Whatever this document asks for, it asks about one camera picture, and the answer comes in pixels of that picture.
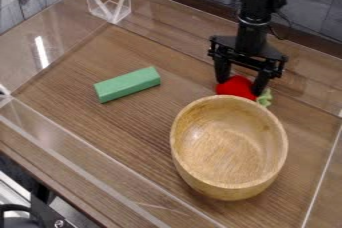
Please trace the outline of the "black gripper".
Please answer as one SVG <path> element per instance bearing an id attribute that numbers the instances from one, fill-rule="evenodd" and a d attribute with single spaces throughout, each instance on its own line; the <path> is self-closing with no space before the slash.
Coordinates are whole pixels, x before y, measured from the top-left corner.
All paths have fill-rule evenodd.
<path id="1" fill-rule="evenodd" d="M 270 79 L 282 76 L 289 61 L 288 56 L 268 42 L 245 43 L 234 36 L 212 36 L 208 55 L 214 60 L 216 78 L 220 84 L 229 80 L 233 64 L 260 71 L 252 87 L 257 96 L 262 94 Z"/>

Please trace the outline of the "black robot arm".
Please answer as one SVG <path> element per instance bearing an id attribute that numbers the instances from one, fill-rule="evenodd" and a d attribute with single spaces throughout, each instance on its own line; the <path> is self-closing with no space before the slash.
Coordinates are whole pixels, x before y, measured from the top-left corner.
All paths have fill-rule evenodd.
<path id="1" fill-rule="evenodd" d="M 220 84 L 230 79 L 236 64 L 258 72 L 252 93 L 261 96 L 272 79 L 281 78 L 288 56 L 268 43 L 272 16 L 288 0 L 241 0 L 238 33 L 236 36 L 213 35 L 208 55 L 213 58 Z"/>

